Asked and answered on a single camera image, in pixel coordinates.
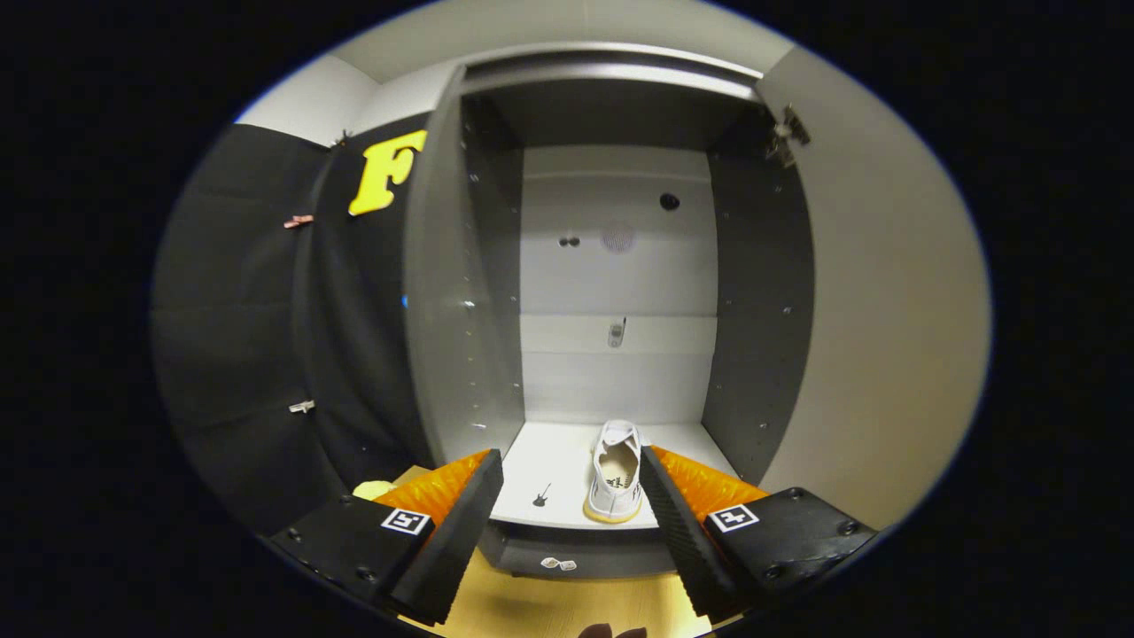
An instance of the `ceiling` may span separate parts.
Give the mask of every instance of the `ceiling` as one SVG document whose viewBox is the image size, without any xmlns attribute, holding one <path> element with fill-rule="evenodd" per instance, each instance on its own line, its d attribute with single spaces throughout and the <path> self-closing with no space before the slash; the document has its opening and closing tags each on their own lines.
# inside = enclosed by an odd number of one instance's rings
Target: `ceiling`
<svg viewBox="0 0 1134 638">
<path fill-rule="evenodd" d="M 404 14 L 333 49 L 374 80 L 451 58 L 538 42 L 650 44 L 710 56 L 761 73 L 790 40 L 700 0 L 442 0 Z"/>
</svg>

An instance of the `screw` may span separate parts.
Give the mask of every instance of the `screw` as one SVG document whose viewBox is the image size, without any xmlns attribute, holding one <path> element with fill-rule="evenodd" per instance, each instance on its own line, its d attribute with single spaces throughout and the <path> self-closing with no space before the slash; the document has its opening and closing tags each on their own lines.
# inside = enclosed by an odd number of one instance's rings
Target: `screw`
<svg viewBox="0 0 1134 638">
<path fill-rule="evenodd" d="M 366 582 L 378 582 L 378 577 L 374 576 L 374 570 L 367 568 L 366 565 L 358 565 L 355 568 L 355 575 Z"/>
</svg>

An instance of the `white shelf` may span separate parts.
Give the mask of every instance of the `white shelf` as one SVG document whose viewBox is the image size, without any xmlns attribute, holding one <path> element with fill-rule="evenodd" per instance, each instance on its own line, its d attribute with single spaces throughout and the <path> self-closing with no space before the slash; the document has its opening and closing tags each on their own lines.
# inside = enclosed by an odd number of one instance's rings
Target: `white shelf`
<svg viewBox="0 0 1134 638">
<path fill-rule="evenodd" d="M 594 475 L 591 446 L 601 424 L 528 422 L 503 459 L 503 487 L 492 520 L 562 529 L 651 529 L 658 520 L 644 497 L 642 510 L 624 524 L 600 524 L 583 514 L 583 501 Z M 701 424 L 640 425 L 652 443 L 735 477 L 736 473 Z M 551 484 L 542 508 L 535 496 Z"/>
</svg>

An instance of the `white sneaker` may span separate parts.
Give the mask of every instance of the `white sneaker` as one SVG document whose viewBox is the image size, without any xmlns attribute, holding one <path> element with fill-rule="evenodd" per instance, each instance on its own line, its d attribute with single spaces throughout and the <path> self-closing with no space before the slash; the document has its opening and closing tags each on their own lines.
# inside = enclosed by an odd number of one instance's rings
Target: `white sneaker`
<svg viewBox="0 0 1134 638">
<path fill-rule="evenodd" d="M 607 422 L 594 445 L 594 479 L 583 503 L 589 519 L 604 524 L 626 522 L 642 509 L 638 469 L 642 442 L 629 422 Z"/>
</svg>

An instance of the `sticker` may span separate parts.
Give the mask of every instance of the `sticker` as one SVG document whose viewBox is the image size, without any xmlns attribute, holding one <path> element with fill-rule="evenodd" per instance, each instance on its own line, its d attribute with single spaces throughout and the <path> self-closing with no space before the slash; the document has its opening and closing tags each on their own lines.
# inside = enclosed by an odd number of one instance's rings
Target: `sticker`
<svg viewBox="0 0 1134 638">
<path fill-rule="evenodd" d="M 352 215 L 381 210 L 393 203 L 390 181 L 401 184 L 409 178 L 414 167 L 414 151 L 425 147 L 425 131 L 415 130 L 392 139 L 379 142 L 363 152 L 366 164 L 362 169 L 358 194 L 348 207 Z"/>
<path fill-rule="evenodd" d="M 727 534 L 734 529 L 741 529 L 752 524 L 760 522 L 760 519 L 744 505 L 734 505 L 709 514 L 717 528 Z"/>
<path fill-rule="evenodd" d="M 390 512 L 390 516 L 386 517 L 386 520 L 382 521 L 382 527 L 386 529 L 392 529 L 393 531 L 400 531 L 401 534 L 417 536 L 421 534 L 422 528 L 425 527 L 428 521 L 429 514 L 395 509 Z"/>
</svg>

